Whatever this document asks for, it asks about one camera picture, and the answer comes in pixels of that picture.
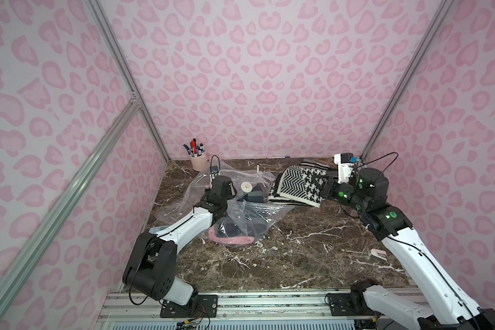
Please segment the black white houndstooth blanket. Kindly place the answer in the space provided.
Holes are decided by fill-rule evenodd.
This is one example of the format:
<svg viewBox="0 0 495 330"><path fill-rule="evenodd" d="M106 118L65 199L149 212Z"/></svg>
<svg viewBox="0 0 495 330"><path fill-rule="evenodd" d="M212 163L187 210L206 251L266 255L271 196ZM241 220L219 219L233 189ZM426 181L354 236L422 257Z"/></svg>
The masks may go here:
<svg viewBox="0 0 495 330"><path fill-rule="evenodd" d="M321 190L326 181L325 169L290 166L277 176L270 189L268 202L320 208L323 200Z"/></svg>

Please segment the clear plastic vacuum bag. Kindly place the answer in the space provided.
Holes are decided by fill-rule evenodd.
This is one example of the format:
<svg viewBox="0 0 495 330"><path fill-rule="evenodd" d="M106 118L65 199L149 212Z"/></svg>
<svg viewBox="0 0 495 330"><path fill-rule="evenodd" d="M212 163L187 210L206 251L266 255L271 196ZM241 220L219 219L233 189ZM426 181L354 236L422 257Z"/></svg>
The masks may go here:
<svg viewBox="0 0 495 330"><path fill-rule="evenodd" d="M294 206L269 202L271 172L236 170L213 164L189 184L183 198L155 217L174 228L189 219L191 235L205 234L224 246L245 246L268 233Z"/></svg>

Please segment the grey white checked blanket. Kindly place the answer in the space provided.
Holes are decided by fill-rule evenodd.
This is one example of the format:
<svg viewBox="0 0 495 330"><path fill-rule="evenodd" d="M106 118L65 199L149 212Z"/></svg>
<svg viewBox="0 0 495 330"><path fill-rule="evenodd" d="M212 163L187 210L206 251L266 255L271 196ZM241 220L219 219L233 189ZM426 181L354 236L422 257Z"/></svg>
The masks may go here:
<svg viewBox="0 0 495 330"><path fill-rule="evenodd" d="M311 160L304 160L302 161L299 166L302 166L302 167L305 167L305 168L310 168L310 169L318 169L318 170L321 170L321 171L334 171L335 168L331 167L331 166L327 166L325 164L321 164L319 162L314 162L314 161L311 161Z"/></svg>

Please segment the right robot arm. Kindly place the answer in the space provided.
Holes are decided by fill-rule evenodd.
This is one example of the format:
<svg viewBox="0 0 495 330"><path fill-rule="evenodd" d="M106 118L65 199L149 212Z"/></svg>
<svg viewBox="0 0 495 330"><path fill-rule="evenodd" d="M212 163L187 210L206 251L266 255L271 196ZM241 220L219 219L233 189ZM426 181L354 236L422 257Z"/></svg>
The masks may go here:
<svg viewBox="0 0 495 330"><path fill-rule="evenodd" d="M357 211L359 220L401 263L427 301L418 305L374 280L351 288L355 310L368 308L407 329L495 329L495 310L483 309L434 258L410 219L387 201L389 180L373 168L351 172L346 182L332 174L316 179L324 199Z"/></svg>

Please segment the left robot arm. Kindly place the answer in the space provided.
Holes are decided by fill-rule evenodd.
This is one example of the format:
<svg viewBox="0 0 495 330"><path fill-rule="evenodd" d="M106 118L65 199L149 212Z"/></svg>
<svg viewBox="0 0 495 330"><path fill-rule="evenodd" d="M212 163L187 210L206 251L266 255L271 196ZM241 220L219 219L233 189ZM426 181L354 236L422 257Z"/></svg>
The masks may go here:
<svg viewBox="0 0 495 330"><path fill-rule="evenodd" d="M122 282L155 301L196 308L197 290L176 277L177 256L195 237L224 216L228 202L236 194L232 180L218 175L187 215L159 232L141 233L131 251Z"/></svg>

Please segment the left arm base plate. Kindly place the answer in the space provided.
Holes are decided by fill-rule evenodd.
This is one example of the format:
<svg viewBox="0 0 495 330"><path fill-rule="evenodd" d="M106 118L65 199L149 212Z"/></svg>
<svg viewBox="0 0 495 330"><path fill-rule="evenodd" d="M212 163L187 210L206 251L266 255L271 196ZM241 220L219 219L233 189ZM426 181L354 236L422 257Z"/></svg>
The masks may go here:
<svg viewBox="0 0 495 330"><path fill-rule="evenodd" d="M196 295L186 305L166 301L162 303L161 318L196 318L217 316L218 295Z"/></svg>

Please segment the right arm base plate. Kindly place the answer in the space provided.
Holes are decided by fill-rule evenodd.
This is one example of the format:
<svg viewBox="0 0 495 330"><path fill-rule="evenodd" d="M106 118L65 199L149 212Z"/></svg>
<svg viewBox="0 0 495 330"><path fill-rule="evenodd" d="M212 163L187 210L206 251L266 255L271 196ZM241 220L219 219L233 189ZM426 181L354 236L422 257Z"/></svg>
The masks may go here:
<svg viewBox="0 0 495 330"><path fill-rule="evenodd" d="M375 312L362 303L354 293L328 293L324 298L324 303L329 306L332 316L375 316Z"/></svg>

